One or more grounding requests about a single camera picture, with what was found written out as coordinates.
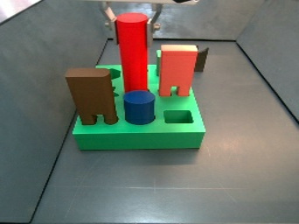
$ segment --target brown block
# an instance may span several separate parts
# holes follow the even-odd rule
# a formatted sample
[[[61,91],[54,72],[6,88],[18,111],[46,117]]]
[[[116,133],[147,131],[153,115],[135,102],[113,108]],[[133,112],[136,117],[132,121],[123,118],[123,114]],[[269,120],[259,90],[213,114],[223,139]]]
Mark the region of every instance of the brown block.
[[[117,112],[109,70],[105,68],[72,68],[65,74],[72,100],[81,124],[95,124],[97,115],[104,122],[117,122]]]

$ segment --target green base block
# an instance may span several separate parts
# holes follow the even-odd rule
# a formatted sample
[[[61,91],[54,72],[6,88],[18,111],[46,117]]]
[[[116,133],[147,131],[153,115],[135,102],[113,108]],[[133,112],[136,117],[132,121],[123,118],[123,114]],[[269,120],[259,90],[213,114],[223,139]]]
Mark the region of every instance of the green base block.
[[[97,66],[115,68],[120,65]],[[112,80],[116,87],[116,113],[119,121],[113,125],[104,123],[97,116],[95,125],[81,125],[77,118],[72,135],[81,150],[132,150],[132,149],[185,149],[200,148],[205,133],[201,114],[191,90],[188,97],[171,97],[157,94],[159,77],[156,66],[148,66],[148,87],[155,95],[155,120],[147,125],[133,125],[125,121],[123,74]]]

